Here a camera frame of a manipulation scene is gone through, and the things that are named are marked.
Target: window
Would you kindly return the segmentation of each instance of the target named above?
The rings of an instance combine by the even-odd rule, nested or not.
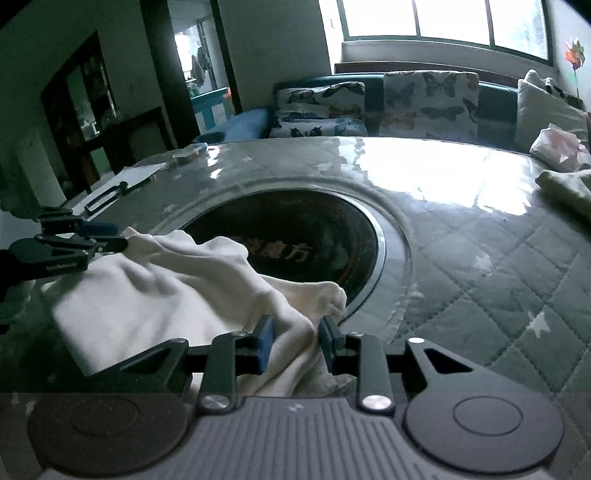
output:
[[[345,41],[431,40],[550,65],[545,0],[337,0]]]

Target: white cloth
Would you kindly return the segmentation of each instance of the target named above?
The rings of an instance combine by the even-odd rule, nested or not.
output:
[[[228,238],[196,245],[182,231],[151,236],[128,228],[124,235],[125,252],[99,258],[87,271],[44,288],[46,308],[85,374],[171,338],[186,338],[193,346],[223,333],[250,332],[270,314],[275,342],[267,371],[241,376],[239,390],[290,395],[320,358],[320,318],[339,320],[344,313],[346,294],[337,284],[259,275],[246,261],[246,247]],[[194,375],[194,389],[200,380]]]
[[[560,98],[549,94],[543,86],[530,83],[528,80],[538,85],[543,85],[545,82],[534,73],[535,71],[530,70],[526,79],[518,82],[515,126],[517,148],[528,153],[540,131],[547,128],[550,123],[576,135],[585,147],[589,147],[586,115]]]

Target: doorway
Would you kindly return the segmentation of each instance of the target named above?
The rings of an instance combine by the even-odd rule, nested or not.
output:
[[[168,10],[187,94],[204,134],[235,114],[220,32],[210,0],[168,0]]]

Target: black clip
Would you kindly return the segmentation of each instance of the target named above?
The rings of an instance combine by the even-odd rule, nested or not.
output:
[[[329,372],[357,377],[357,407],[369,413],[392,414],[396,405],[381,340],[356,332],[345,336],[330,317],[320,319],[319,337]]]
[[[128,188],[128,183],[126,181],[122,181],[119,184],[113,185],[111,188],[106,189],[99,196],[97,196],[96,198],[89,201],[86,205],[84,205],[84,210],[85,210],[86,214],[88,216],[91,216],[91,215],[94,215],[95,213],[97,213],[98,211],[102,210],[107,205],[113,203],[117,198],[119,198],[119,196],[125,195],[127,188]],[[95,203],[99,203],[100,199],[102,199],[112,193],[114,195],[112,195],[110,198],[105,200],[98,207],[96,207],[92,210],[90,209],[91,205],[94,205]]]

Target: metal screw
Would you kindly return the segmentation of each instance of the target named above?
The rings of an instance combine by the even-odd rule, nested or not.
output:
[[[201,405],[208,410],[223,410],[230,406],[230,399],[223,395],[205,395],[201,399]]]
[[[361,401],[361,404],[368,410],[386,410],[392,405],[392,400],[383,395],[368,395]]]
[[[303,410],[304,406],[301,403],[292,403],[287,407],[290,412],[296,413],[298,410]]]

